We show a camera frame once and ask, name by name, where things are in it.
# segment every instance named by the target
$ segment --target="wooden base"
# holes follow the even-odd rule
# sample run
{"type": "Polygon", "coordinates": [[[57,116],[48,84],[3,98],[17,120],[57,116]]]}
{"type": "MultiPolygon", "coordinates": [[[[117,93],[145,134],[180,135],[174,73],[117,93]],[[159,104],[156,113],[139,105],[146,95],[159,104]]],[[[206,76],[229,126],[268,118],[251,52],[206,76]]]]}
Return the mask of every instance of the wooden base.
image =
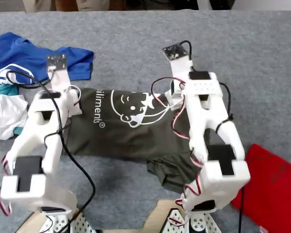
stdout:
{"type": "MultiPolygon", "coordinates": [[[[154,210],[145,220],[141,229],[132,230],[103,230],[103,233],[159,233],[162,229],[170,209],[177,208],[184,216],[184,211],[175,204],[174,200],[159,200],[154,210]]],[[[38,233],[44,224],[46,217],[40,213],[34,213],[28,217],[16,233],[38,233]]]]}

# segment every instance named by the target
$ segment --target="garment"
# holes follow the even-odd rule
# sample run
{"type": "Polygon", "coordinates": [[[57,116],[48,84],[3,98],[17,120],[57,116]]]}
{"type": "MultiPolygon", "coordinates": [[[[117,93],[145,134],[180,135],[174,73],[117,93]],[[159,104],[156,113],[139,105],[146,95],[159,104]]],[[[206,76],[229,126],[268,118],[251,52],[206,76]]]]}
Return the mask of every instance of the garment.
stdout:
{"type": "MultiPolygon", "coordinates": [[[[291,164],[259,145],[247,154],[251,179],[244,187],[243,213],[269,233],[291,233],[291,164]]],[[[241,205],[241,192],[231,202],[241,205]]]]}
{"type": "MultiPolygon", "coordinates": [[[[71,118],[67,146],[76,155],[147,160],[189,151],[171,129],[174,112],[149,93],[82,89],[82,114],[71,118]]],[[[159,98],[167,103],[164,95],[159,98]]],[[[184,112],[176,129],[189,132],[184,112]]]]}
{"type": "MultiPolygon", "coordinates": [[[[26,12],[56,11],[55,0],[23,0],[26,12]]],[[[79,11],[108,11],[109,0],[77,0],[79,11]]]]}
{"type": "MultiPolygon", "coordinates": [[[[92,51],[72,47],[61,47],[53,51],[39,48],[19,35],[2,34],[0,36],[0,81],[5,80],[8,70],[25,72],[43,81],[48,78],[47,56],[62,53],[67,56],[67,69],[71,80],[91,78],[94,58],[92,51]]],[[[19,74],[15,79],[18,83],[33,83],[31,79],[19,74]]]]}
{"type": "Polygon", "coordinates": [[[18,95],[18,87],[9,84],[0,85],[0,95],[16,96],[18,95]]]}
{"type": "Polygon", "coordinates": [[[147,160],[148,172],[157,175],[162,186],[176,193],[182,193],[183,186],[191,183],[200,168],[190,160],[190,151],[160,156],[147,160]]]}
{"type": "Polygon", "coordinates": [[[16,127],[24,127],[27,119],[27,102],[23,95],[0,95],[0,139],[14,135],[16,127]]]}

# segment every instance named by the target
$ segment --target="olive green t-shirt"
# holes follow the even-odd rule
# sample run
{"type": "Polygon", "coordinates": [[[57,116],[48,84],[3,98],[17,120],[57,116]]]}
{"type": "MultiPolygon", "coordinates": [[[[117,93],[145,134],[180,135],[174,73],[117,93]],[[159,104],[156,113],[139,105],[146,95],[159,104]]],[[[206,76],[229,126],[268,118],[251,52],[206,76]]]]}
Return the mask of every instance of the olive green t-shirt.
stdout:
{"type": "MultiPolygon", "coordinates": [[[[165,104],[167,100],[157,95],[165,104]]],[[[189,141],[174,134],[175,112],[149,93],[85,88],[82,114],[71,118],[67,146],[76,155],[149,160],[189,151],[189,141]]],[[[186,111],[175,128],[189,133],[186,111]]]]}

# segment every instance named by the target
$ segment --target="gray carpet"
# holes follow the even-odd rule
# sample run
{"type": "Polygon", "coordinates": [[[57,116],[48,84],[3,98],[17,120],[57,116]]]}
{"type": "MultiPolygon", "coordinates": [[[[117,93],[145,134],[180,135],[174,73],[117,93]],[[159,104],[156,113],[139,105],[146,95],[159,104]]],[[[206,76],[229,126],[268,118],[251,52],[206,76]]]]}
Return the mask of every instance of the gray carpet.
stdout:
{"type": "MultiPolygon", "coordinates": [[[[291,12],[0,14],[0,34],[9,31],[42,47],[94,50],[92,80],[75,84],[131,91],[149,91],[152,81],[171,75],[161,48],[191,40],[195,68],[214,71],[229,85],[245,148],[258,143],[291,162],[291,12]]],[[[167,87],[162,83],[157,90],[167,87]]],[[[25,93],[29,101],[33,93],[25,93]]],[[[11,144],[0,141],[0,159],[11,144]]],[[[140,228],[158,199],[178,197],[161,188],[144,164],[90,156],[77,160],[97,185],[85,211],[95,228],[140,228]]],[[[70,187],[80,204],[90,195],[87,180],[67,157],[61,158],[58,184],[70,187]]],[[[0,232],[14,232],[28,214],[16,206],[9,219],[0,212],[0,232]]],[[[223,232],[237,232],[238,211],[230,206],[214,218],[223,232]]],[[[244,218],[244,233],[257,229],[244,218]]]]}

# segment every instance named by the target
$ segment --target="white plastic part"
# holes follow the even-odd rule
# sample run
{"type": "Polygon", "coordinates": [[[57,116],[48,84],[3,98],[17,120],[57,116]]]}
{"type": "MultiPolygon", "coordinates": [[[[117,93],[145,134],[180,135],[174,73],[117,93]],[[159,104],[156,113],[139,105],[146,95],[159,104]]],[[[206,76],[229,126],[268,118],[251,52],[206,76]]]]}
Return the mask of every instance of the white plastic part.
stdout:
{"type": "MultiPolygon", "coordinates": [[[[56,71],[52,71],[51,69],[49,69],[48,78],[51,79],[50,83],[53,91],[63,92],[71,86],[68,71],[66,69],[56,71]]],[[[76,103],[78,101],[78,94],[76,90],[71,89],[70,93],[72,96],[71,103],[76,103]]],[[[69,109],[69,117],[79,114],[82,114],[80,105],[72,105],[69,109]]]]}
{"type": "MultiPolygon", "coordinates": [[[[167,219],[171,217],[180,222],[184,222],[184,218],[182,217],[180,211],[178,209],[173,209],[167,219]]],[[[165,225],[163,226],[162,233],[188,233],[189,232],[189,224],[185,224],[184,226],[176,227],[170,224],[168,220],[166,220],[165,225]]]]}
{"type": "MultiPolygon", "coordinates": [[[[178,209],[172,210],[167,218],[169,217],[180,222],[184,222],[184,218],[178,209]]],[[[192,233],[190,232],[190,225],[196,233],[221,233],[220,228],[213,220],[211,215],[201,213],[193,213],[191,215],[190,221],[188,221],[184,226],[180,227],[173,226],[169,221],[166,221],[161,233],[192,233]]]]}
{"type": "Polygon", "coordinates": [[[173,105],[185,97],[185,106],[190,123],[189,147],[198,164],[204,164],[198,175],[198,183],[201,192],[199,193],[196,181],[189,184],[185,189],[185,195],[181,194],[182,206],[186,213],[192,215],[194,207],[205,201],[214,200],[214,205],[209,210],[201,210],[198,213],[211,213],[222,209],[236,195],[241,187],[250,180],[250,173],[247,163],[244,161],[244,149],[239,138],[236,127],[228,119],[228,114],[223,102],[223,93],[220,88],[217,76],[209,72],[210,80],[191,80],[189,73],[192,70],[192,61],[185,56],[170,61],[173,77],[182,79],[184,87],[180,87],[180,81],[173,80],[173,89],[165,93],[169,105],[173,105]],[[206,101],[201,101],[199,95],[208,95],[206,101]],[[232,161],[234,175],[223,176],[219,161],[208,161],[208,150],[204,140],[204,132],[207,128],[216,130],[218,135],[226,144],[233,148],[235,160],[232,161]]]}
{"type": "MultiPolygon", "coordinates": [[[[216,130],[217,126],[228,118],[216,75],[210,73],[210,78],[211,80],[204,82],[188,80],[183,90],[190,122],[190,149],[194,151],[194,156],[201,163],[208,161],[208,151],[204,141],[205,129],[216,130]],[[209,87],[208,93],[207,90],[204,90],[205,86],[209,87]],[[198,96],[200,93],[209,94],[207,109],[201,104],[198,96]]],[[[243,145],[232,121],[222,124],[218,135],[226,144],[232,146],[236,159],[244,160],[243,145]]]]}
{"type": "MultiPolygon", "coordinates": [[[[190,211],[197,204],[208,200],[214,200],[215,208],[202,213],[211,213],[222,209],[229,204],[237,195],[238,191],[250,180],[250,173],[246,161],[232,161],[234,175],[223,176],[218,161],[208,161],[204,164],[198,177],[201,194],[196,196],[189,189],[181,195],[184,210],[190,211]]],[[[190,186],[197,190],[196,182],[190,186]]]]}
{"type": "Polygon", "coordinates": [[[18,176],[4,176],[0,197],[34,212],[40,212],[42,206],[50,206],[65,210],[57,215],[71,216],[76,210],[76,195],[55,185],[45,174],[32,175],[29,192],[17,192],[17,184],[18,176]]]}
{"type": "MultiPolygon", "coordinates": [[[[66,219],[63,219],[64,216],[50,216],[48,215],[52,221],[53,226],[49,229],[51,226],[51,221],[47,219],[43,226],[41,227],[39,232],[46,231],[45,233],[56,233],[59,232],[62,227],[64,227],[67,223],[66,219]]],[[[96,233],[97,231],[94,230],[89,222],[86,220],[85,216],[81,213],[76,220],[74,220],[70,225],[70,233],[96,233]]]]}
{"type": "MultiPolygon", "coordinates": [[[[193,65],[192,61],[189,60],[189,56],[184,56],[179,59],[173,60],[170,62],[171,70],[173,73],[173,77],[179,78],[181,80],[187,81],[189,77],[189,72],[191,70],[191,67],[193,65]]],[[[180,88],[180,82],[177,80],[174,80],[174,92],[172,94],[171,90],[168,90],[165,92],[165,96],[168,100],[169,106],[171,107],[171,110],[175,110],[180,108],[183,99],[182,96],[182,90],[180,88]]]]}
{"type": "MultiPolygon", "coordinates": [[[[67,70],[52,71],[52,91],[60,92],[60,96],[54,98],[58,105],[62,127],[71,115],[80,114],[78,93],[70,89],[70,80],[67,70]]],[[[71,217],[77,208],[77,198],[72,192],[62,189],[54,184],[53,177],[62,153],[62,142],[56,134],[59,130],[58,114],[51,99],[42,98],[44,91],[38,92],[28,110],[28,119],[22,133],[15,139],[10,151],[6,154],[6,160],[10,174],[13,174],[17,157],[32,156],[31,151],[45,144],[47,146],[41,168],[44,174],[34,174],[31,177],[30,190],[17,192],[18,176],[4,176],[0,197],[11,201],[31,211],[41,211],[41,207],[53,207],[63,209],[53,215],[66,215],[71,217]],[[50,111],[50,119],[44,119],[42,111],[50,111]]]]}

